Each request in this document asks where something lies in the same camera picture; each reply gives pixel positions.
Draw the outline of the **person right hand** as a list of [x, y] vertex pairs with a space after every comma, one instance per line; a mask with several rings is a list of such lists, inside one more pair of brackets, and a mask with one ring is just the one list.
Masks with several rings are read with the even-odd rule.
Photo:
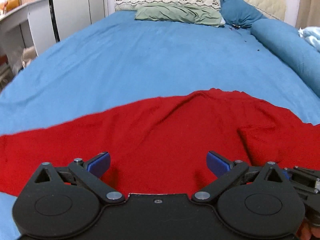
[[304, 220], [297, 232], [297, 237], [302, 240], [310, 240], [312, 237], [319, 238], [319, 228]]

